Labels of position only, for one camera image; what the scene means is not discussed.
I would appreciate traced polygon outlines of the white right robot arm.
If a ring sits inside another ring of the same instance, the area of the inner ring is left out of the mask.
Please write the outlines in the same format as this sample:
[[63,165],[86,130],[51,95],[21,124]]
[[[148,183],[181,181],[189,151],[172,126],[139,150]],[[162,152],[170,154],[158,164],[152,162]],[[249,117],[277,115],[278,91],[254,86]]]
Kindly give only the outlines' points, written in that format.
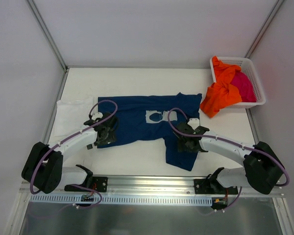
[[271,147],[265,142],[246,144],[217,135],[209,128],[181,122],[173,127],[178,148],[187,152],[213,152],[237,164],[237,168],[220,167],[199,185],[206,193],[219,194],[231,187],[252,187],[268,195],[278,185],[286,170]]

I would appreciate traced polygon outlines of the orange t shirt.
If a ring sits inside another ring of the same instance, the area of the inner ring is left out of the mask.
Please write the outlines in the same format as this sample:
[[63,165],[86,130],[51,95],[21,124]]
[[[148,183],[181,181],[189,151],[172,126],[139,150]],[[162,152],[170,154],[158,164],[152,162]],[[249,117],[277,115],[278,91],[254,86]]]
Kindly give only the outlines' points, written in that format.
[[239,89],[231,82],[241,67],[225,64],[218,57],[212,58],[216,81],[207,88],[205,99],[200,104],[200,109],[213,118],[221,109],[242,102]]

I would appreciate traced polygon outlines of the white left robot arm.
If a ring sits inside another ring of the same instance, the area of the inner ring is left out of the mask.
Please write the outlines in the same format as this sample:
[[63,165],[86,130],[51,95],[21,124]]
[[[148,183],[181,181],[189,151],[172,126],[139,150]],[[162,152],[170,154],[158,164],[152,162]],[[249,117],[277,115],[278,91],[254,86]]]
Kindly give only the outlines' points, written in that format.
[[111,113],[90,115],[80,130],[55,144],[34,144],[21,176],[32,188],[45,194],[55,189],[87,191],[94,188],[93,173],[77,164],[64,167],[63,163],[83,148],[88,150],[116,142],[118,118]]

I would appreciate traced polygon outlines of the blue printed t shirt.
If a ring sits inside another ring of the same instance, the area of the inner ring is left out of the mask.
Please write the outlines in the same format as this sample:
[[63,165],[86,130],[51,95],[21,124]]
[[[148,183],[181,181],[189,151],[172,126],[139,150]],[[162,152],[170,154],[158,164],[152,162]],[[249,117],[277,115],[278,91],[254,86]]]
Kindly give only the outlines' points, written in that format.
[[119,125],[115,131],[116,142],[111,143],[110,147],[163,139],[166,162],[191,171],[197,154],[178,151],[177,137],[170,125],[178,125],[186,118],[198,118],[201,100],[201,94],[182,93],[165,96],[99,97],[98,111],[111,113],[117,110],[115,116]]

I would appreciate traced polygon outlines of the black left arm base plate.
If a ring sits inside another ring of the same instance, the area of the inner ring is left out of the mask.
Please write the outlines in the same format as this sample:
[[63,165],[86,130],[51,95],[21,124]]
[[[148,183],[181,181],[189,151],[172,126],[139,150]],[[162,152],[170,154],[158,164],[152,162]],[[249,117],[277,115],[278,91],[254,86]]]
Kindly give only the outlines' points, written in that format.
[[[108,186],[108,177],[99,177],[99,176],[87,176],[86,179],[82,184],[79,186],[88,188],[88,189],[94,189],[98,192],[107,192],[107,186]],[[68,192],[90,192],[86,189],[80,189],[77,187],[73,187],[71,185],[66,185],[64,187],[64,191]]]

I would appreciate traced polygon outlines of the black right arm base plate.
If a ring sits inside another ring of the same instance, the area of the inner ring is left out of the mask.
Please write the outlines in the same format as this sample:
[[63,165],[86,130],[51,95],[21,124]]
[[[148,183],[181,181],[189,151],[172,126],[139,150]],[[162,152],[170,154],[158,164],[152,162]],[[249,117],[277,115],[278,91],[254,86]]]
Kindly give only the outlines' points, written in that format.
[[237,195],[237,187],[223,187],[217,180],[194,179],[195,194],[229,194]]

